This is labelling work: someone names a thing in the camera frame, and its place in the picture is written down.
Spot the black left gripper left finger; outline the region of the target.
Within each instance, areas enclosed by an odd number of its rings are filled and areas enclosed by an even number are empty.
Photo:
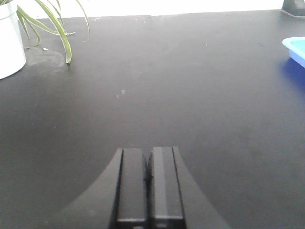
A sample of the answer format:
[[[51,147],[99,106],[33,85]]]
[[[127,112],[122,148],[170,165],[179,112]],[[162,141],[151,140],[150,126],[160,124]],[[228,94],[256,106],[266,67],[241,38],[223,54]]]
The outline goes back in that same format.
[[[96,181],[56,216],[55,228],[147,228],[144,177],[142,151],[118,149]]]

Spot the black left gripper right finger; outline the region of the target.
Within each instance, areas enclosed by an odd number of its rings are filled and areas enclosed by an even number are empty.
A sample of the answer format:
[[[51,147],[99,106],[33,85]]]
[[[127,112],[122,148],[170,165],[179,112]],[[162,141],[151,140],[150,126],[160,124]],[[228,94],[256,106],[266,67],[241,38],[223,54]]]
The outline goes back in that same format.
[[[148,172],[150,228],[230,228],[195,182],[177,147],[154,147]]]

